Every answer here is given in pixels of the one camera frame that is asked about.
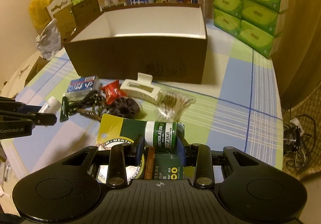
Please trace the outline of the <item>white pill bottle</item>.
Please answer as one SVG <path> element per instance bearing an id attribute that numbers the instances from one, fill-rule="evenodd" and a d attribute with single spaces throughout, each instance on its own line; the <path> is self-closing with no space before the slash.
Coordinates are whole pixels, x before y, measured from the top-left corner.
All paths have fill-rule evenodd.
<path id="1" fill-rule="evenodd" d="M 60 101 L 55 97 L 50 97 L 47 102 L 40 108 L 39 113 L 56 114 L 61 108 Z"/>

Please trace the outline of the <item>green tissue pack stack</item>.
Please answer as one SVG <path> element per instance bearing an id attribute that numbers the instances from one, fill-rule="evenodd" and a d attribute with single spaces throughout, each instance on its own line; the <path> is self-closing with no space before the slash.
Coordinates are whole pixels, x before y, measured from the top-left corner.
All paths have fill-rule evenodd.
<path id="1" fill-rule="evenodd" d="M 213 0 L 213 23 L 266 58 L 280 45 L 290 0 Z"/>

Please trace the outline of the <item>brown cardboard boxes stack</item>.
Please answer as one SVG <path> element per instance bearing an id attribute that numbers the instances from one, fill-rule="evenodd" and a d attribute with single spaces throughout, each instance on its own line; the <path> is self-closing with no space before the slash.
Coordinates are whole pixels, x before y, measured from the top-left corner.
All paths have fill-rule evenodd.
<path id="1" fill-rule="evenodd" d="M 51 19 L 57 20 L 62 40 L 78 28 L 84 28 L 100 12 L 98 0 L 53 0 L 47 6 Z"/>

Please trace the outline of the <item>open small cardboard box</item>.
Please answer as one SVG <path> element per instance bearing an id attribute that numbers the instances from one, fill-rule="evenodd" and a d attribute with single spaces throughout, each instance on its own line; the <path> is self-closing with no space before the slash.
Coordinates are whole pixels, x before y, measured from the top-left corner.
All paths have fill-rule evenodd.
<path id="1" fill-rule="evenodd" d="M 28 76 L 26 77 L 24 86 L 26 86 L 48 63 L 49 61 L 45 60 L 42 57 L 39 57 L 34 63 L 34 65 L 32 66 Z"/>

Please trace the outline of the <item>red snack packet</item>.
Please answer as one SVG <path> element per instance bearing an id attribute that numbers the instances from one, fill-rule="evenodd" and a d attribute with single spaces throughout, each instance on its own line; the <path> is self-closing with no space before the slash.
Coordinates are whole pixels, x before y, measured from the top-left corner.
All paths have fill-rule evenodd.
<path id="1" fill-rule="evenodd" d="M 107 105 L 112 104 L 119 97 L 127 96 L 127 94 L 120 89 L 120 86 L 120 81 L 116 80 L 100 88 L 106 95 Z"/>

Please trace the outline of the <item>leopard print hair clip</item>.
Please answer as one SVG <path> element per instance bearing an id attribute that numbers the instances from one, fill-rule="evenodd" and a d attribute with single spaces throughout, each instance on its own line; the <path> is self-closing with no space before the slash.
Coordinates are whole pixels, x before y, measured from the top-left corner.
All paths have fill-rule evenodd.
<path id="1" fill-rule="evenodd" d="M 92 120 L 101 122 L 102 116 L 107 114 L 109 107 L 106 105 L 105 99 L 94 99 L 79 105 L 76 112 L 80 115 L 90 118 Z"/>

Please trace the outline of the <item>blue floss pick box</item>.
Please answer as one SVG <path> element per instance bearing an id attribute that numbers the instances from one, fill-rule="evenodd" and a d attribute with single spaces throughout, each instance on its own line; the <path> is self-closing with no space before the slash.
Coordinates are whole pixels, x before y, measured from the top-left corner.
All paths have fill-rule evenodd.
<path id="1" fill-rule="evenodd" d="M 99 88 L 99 78 L 97 76 L 81 77 L 70 81 L 66 96 L 69 98 L 78 98 L 86 96 L 92 90 L 97 90 Z"/>

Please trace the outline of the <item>white crumpled plastic bag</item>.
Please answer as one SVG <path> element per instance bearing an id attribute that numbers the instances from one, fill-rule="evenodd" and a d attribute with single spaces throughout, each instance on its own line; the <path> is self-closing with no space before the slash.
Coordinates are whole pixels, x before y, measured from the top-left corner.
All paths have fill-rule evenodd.
<path id="1" fill-rule="evenodd" d="M 52 19 L 42 33 L 36 37 L 36 48 L 47 61 L 50 61 L 60 51 L 61 35 L 56 18 Z"/>

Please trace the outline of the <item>Mentholatum lip salve card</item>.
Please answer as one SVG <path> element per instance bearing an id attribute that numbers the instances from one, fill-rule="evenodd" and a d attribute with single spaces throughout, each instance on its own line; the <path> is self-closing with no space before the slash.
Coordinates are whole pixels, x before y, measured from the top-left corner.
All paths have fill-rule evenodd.
<path id="1" fill-rule="evenodd" d="M 177 138 L 184 135 L 184 124 L 124 119 L 104 115 L 96 145 L 110 150 L 119 144 L 133 144 L 143 138 L 145 151 L 138 166 L 127 166 L 127 179 L 183 178 L 183 166 L 176 151 Z"/>

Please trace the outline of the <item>brown cardboard storage box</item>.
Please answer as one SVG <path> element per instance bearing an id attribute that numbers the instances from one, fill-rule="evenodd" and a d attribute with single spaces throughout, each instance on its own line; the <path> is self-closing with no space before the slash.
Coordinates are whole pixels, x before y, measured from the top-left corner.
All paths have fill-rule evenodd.
<path id="1" fill-rule="evenodd" d="M 82 77 L 200 84 L 207 52 L 200 5 L 149 3 L 110 8 L 78 29 L 64 44 Z"/>

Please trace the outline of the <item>cotton swab bag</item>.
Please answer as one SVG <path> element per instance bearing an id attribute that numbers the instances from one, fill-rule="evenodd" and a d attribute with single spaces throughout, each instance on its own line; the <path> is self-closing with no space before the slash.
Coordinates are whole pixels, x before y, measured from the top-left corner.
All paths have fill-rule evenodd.
<path id="1" fill-rule="evenodd" d="M 196 98 L 173 90 L 161 90 L 156 103 L 156 119 L 159 122 L 178 122 L 183 112 L 196 102 Z"/>

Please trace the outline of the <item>yellow plastic bag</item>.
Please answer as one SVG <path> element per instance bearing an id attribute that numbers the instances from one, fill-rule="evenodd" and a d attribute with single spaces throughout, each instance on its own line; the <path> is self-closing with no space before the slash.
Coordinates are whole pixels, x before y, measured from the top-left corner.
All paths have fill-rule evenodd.
<path id="1" fill-rule="evenodd" d="M 28 11 L 35 29 L 44 29 L 51 21 L 47 7 L 53 0 L 31 0 Z"/>

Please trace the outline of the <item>checkered tablecloth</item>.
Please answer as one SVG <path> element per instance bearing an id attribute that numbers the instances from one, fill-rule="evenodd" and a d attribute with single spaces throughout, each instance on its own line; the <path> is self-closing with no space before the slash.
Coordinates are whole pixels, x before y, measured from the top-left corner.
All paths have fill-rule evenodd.
<path id="1" fill-rule="evenodd" d="M 273 62 L 207 20 L 207 54 L 201 84 L 158 82 L 196 99 L 181 115 L 190 143 L 213 150 L 234 146 L 280 169 L 283 126 Z M 94 145 L 99 123 L 79 114 L 31 136 L 3 140 L 17 178 Z"/>

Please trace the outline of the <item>white hair claw clip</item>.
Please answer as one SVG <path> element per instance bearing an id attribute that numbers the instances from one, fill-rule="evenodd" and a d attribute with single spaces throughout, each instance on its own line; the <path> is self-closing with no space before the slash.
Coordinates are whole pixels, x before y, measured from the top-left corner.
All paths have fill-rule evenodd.
<path id="1" fill-rule="evenodd" d="M 125 79 L 120 86 L 127 96 L 142 99 L 156 104 L 161 88 L 152 84 L 153 76 L 139 72 L 137 80 Z"/>

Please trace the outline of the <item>brown velvet scrunchie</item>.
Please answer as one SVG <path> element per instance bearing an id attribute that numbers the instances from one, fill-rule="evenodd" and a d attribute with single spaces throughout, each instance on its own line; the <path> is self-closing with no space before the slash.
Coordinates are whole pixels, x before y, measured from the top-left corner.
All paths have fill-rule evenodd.
<path id="1" fill-rule="evenodd" d="M 141 111 L 141 104 L 130 97 L 118 97 L 109 105 L 109 114 L 116 117 L 134 119 Z"/>

